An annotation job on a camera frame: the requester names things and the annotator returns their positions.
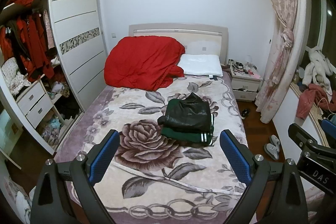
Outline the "white clothes pile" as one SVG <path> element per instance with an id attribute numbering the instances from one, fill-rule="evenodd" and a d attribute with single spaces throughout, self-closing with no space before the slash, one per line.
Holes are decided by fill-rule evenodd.
<path id="1" fill-rule="evenodd" d="M 329 76 L 333 75 L 333 69 L 329 59 L 322 54 L 319 47 L 310 48 L 308 56 L 310 63 L 305 68 L 302 83 L 306 86 L 319 85 L 328 95 L 332 95 Z"/>

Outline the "grey slipper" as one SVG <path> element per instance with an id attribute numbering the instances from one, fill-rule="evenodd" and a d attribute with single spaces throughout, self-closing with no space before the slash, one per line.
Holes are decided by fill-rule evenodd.
<path id="1" fill-rule="evenodd" d="M 271 143 L 267 143 L 267 144 L 264 145 L 264 151 L 274 161 L 277 161 L 279 159 L 279 150 L 278 150 L 277 146 L 275 146 Z"/>
<path id="2" fill-rule="evenodd" d="M 276 147 L 277 152 L 280 152 L 280 140 L 276 135 L 271 135 L 269 137 L 270 143 Z"/>

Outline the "white pillow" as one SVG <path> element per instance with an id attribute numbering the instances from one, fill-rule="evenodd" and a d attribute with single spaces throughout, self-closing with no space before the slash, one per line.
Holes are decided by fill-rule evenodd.
<path id="1" fill-rule="evenodd" d="M 177 64 L 185 75 L 223 76 L 222 67 L 217 55 L 183 54 Z"/>

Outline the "red quilt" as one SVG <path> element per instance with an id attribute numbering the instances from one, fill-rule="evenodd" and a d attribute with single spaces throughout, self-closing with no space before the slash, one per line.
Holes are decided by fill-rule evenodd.
<path id="1" fill-rule="evenodd" d="M 167 36 L 127 36 L 111 50 L 104 67 L 104 80 L 116 88 L 156 91 L 184 76 L 178 66 L 185 47 Z"/>

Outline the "floral bed blanket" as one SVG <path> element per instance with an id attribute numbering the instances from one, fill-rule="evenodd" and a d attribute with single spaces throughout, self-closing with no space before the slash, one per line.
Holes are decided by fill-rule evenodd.
<path id="1" fill-rule="evenodd" d="M 207 147 L 169 139 L 157 122 L 170 100 L 190 94 L 214 116 Z M 245 190 L 219 144 L 224 129 L 247 142 L 228 74 L 217 80 L 185 76 L 155 92 L 106 87 L 65 138 L 56 161 L 88 153 L 111 129 L 120 133 L 120 145 L 94 188 L 117 223 L 223 223 Z"/>

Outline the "white drawer unit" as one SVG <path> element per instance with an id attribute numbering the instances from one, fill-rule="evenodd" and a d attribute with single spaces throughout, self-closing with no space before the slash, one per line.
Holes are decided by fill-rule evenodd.
<path id="1" fill-rule="evenodd" d="M 41 80 L 34 82 L 20 94 L 16 102 L 33 128 L 37 128 L 54 106 Z"/>

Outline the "dusty red garment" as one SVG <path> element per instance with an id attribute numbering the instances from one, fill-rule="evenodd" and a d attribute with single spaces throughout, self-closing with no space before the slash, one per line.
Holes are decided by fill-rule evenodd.
<path id="1" fill-rule="evenodd" d="M 328 100 L 327 93 L 316 84 L 309 84 L 308 88 L 300 95 L 296 117 L 305 120 L 309 115 L 313 104 L 322 110 L 335 112 L 335 91 L 332 91 L 331 100 Z"/>

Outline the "beige bed headboard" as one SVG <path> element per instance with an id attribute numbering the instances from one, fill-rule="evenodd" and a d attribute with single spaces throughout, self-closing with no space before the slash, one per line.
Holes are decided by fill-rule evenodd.
<path id="1" fill-rule="evenodd" d="M 217 55 L 227 63 L 228 28 L 207 24 L 146 23 L 129 26 L 129 36 L 168 36 L 179 41 L 190 55 Z"/>

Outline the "folded green striped garment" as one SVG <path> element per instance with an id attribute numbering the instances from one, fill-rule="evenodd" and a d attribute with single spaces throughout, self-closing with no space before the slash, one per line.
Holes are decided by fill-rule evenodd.
<path id="1" fill-rule="evenodd" d="M 161 134 L 167 138 L 174 139 L 180 142 L 185 142 L 187 144 L 199 144 L 202 146 L 213 146 L 213 133 L 214 133 L 214 114 L 210 115 L 211 117 L 211 127 L 210 132 L 205 133 L 185 133 L 177 132 L 168 127 L 163 127 L 161 129 Z"/>

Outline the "hanging red clothes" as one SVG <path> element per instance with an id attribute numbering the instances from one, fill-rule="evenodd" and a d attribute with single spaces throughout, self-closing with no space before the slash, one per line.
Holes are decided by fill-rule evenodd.
<path id="1" fill-rule="evenodd" d="M 13 5 L 1 26 L 1 51 L 4 60 L 15 59 L 19 72 L 30 82 L 42 75 L 52 79 L 55 75 L 51 64 L 49 14 L 43 0 L 9 0 Z"/>

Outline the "pink tied curtain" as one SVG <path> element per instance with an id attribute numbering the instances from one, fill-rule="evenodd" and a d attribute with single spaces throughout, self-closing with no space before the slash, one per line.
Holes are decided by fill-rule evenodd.
<path id="1" fill-rule="evenodd" d="M 275 13 L 273 40 L 261 90 L 255 104 L 262 123 L 281 106 L 294 77 L 303 47 L 307 0 L 271 0 Z"/>

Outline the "white nightstand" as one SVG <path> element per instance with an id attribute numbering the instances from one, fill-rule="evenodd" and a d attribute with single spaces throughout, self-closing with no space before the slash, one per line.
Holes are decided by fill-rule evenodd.
<path id="1" fill-rule="evenodd" d="M 228 60 L 228 65 L 232 76 L 231 87 L 236 100 L 253 102 L 261 83 L 261 76 L 256 68 L 232 59 Z"/>

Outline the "grey slipper left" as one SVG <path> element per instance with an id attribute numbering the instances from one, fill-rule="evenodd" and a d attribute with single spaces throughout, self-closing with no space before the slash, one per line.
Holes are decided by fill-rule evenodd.
<path id="1" fill-rule="evenodd" d="M 271 135 L 269 137 L 270 143 L 276 147 L 277 152 L 280 152 L 280 140 L 276 135 Z"/>

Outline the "black leather jacket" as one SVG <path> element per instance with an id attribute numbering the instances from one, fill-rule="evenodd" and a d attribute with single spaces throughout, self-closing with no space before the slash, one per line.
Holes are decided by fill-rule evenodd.
<path id="1" fill-rule="evenodd" d="M 211 133 L 214 130 L 209 103 L 195 93 L 183 100 L 171 99 L 157 123 L 175 132 L 191 134 Z"/>

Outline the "grey slipper right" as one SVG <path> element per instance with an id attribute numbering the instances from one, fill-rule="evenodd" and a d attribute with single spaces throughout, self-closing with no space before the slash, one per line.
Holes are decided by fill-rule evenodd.
<path id="1" fill-rule="evenodd" d="M 277 146 L 275 146 L 271 143 L 267 143 L 267 144 L 264 145 L 264 151 L 274 161 L 277 161 L 279 159 L 279 150 L 278 150 Z"/>

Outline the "black shoe on floor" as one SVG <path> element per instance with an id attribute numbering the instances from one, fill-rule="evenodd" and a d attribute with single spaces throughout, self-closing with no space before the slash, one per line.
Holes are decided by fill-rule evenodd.
<path id="1" fill-rule="evenodd" d="M 246 119 L 249 116 L 250 111 L 250 109 L 244 109 L 240 114 L 241 119 Z"/>

